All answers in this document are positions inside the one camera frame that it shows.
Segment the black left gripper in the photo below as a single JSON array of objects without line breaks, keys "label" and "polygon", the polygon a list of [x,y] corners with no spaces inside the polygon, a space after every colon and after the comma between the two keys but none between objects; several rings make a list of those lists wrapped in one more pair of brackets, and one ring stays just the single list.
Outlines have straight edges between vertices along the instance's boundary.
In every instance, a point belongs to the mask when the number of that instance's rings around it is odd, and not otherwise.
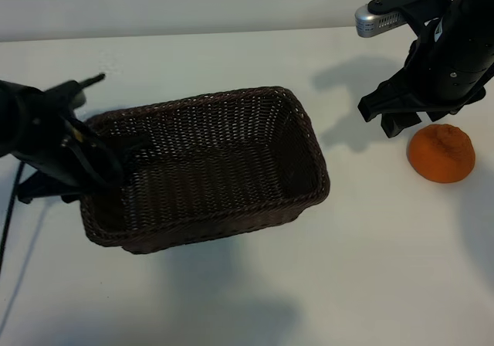
[{"label": "black left gripper", "polygon": [[18,187],[18,200],[31,203],[37,198],[60,197],[71,203],[80,192],[116,187],[124,179],[120,161],[130,160],[151,145],[147,137],[118,137],[114,152],[74,118],[23,118],[15,126],[15,156],[36,172]]}]

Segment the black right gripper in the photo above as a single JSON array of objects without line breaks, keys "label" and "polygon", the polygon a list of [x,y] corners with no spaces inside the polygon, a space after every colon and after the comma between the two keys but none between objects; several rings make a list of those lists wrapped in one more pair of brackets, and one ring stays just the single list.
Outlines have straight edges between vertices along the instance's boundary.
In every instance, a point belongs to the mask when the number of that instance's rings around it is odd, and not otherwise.
[{"label": "black right gripper", "polygon": [[360,99],[365,121],[381,115],[387,137],[421,123],[458,113],[486,95],[493,78],[493,27],[426,25],[417,34],[404,68]]}]

